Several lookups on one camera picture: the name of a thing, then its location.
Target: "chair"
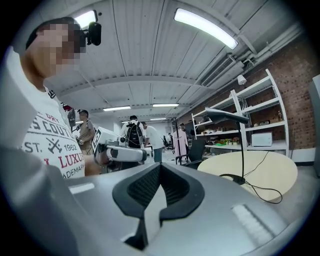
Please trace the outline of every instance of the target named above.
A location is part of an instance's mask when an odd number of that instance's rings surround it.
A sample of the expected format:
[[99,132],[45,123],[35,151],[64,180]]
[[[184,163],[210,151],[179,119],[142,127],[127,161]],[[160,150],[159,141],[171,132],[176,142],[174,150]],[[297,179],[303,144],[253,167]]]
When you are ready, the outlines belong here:
[[177,156],[175,158],[175,164],[177,160],[182,157],[189,157],[190,162],[182,164],[183,166],[190,167],[192,169],[197,169],[202,162],[202,155],[205,151],[206,141],[204,139],[195,139],[192,141],[192,146],[189,150],[189,154],[184,154]]

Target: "khaki shirt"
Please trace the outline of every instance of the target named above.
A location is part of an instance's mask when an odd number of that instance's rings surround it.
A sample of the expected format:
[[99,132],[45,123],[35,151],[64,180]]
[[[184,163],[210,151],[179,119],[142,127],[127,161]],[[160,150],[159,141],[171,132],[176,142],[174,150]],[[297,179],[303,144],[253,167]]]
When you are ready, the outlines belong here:
[[[91,131],[92,130],[93,132],[95,132],[95,128],[94,128],[94,125],[92,124],[92,122],[90,120],[83,122],[81,124],[81,127],[80,127],[80,137],[79,139],[80,140],[85,140],[87,139],[88,137],[91,136]],[[80,149],[81,150],[85,150],[85,149],[89,149],[92,147],[92,139],[85,142],[83,145],[80,145]]]

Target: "beige table top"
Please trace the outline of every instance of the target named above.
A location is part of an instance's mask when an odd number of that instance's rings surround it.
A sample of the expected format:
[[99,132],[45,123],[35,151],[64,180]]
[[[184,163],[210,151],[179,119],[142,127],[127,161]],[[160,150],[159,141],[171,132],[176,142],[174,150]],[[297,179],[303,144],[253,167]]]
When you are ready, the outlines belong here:
[[[244,151],[244,176],[248,183],[268,189],[276,189],[284,195],[296,182],[298,169],[296,164],[285,155],[269,151]],[[241,151],[212,156],[198,166],[198,171],[213,175],[242,174]],[[244,189],[257,196],[253,188],[248,184],[241,185]],[[255,188],[264,200],[270,201],[279,198],[274,190]]]

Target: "metal shelving unit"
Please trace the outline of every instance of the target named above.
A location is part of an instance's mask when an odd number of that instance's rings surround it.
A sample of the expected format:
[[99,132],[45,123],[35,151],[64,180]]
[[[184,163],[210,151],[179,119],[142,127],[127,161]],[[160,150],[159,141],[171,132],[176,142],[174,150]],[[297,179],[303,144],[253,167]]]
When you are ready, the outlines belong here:
[[[281,98],[281,94],[279,92],[279,89],[277,87],[277,84],[275,80],[273,79],[272,75],[270,74],[269,70],[265,70],[267,73],[267,76],[260,81],[254,83],[253,85],[245,88],[244,90],[236,93],[235,90],[232,90],[230,92],[230,96],[223,101],[217,103],[216,105],[211,106],[212,109],[218,109],[222,110],[226,107],[229,107],[231,105],[235,105],[236,114],[240,116],[247,116],[250,117],[251,113],[254,113],[256,111],[261,111],[270,107],[273,107],[275,105],[280,105],[280,109],[282,112],[283,121],[271,123],[263,126],[257,126],[257,127],[245,127],[244,124],[240,124],[240,132],[242,137],[242,143],[243,143],[243,149],[244,150],[285,150],[285,155],[289,156],[289,129],[288,129],[288,120],[287,115],[285,111],[285,106],[283,103],[283,100]],[[259,103],[254,106],[247,106],[246,99],[249,97],[252,97],[253,95],[256,95],[264,90],[267,90],[269,88],[273,89],[273,92],[275,94],[275,98],[267,100],[265,102]],[[212,124],[212,121],[207,121],[199,124],[195,124],[195,117],[205,116],[205,111],[201,111],[196,114],[192,114],[192,122],[194,130],[196,131],[197,127],[199,126],[205,126]],[[278,127],[278,126],[284,126],[285,130],[285,139],[284,140],[275,140],[273,141],[271,146],[251,146],[247,141],[247,132],[252,132],[256,130],[263,130],[268,129],[272,127]],[[232,134],[237,133],[237,130],[230,130],[230,131],[217,131],[215,133],[211,134],[197,134],[195,139],[202,136],[215,136],[215,135],[223,135],[223,134]],[[217,148],[217,149],[228,149],[228,150],[241,150],[240,145],[225,145],[225,146],[215,146],[215,145],[206,145],[207,148]]]

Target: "pink garment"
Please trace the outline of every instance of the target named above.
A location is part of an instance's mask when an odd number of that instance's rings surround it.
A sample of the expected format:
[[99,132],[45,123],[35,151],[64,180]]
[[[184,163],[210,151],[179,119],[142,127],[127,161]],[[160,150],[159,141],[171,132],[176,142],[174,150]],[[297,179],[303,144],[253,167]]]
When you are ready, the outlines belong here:
[[179,157],[185,155],[187,153],[186,145],[188,145],[187,135],[184,131],[179,130],[179,144],[180,144],[180,154],[179,154],[179,147],[178,147],[178,137],[177,132],[173,133],[173,147],[175,151],[175,156]]

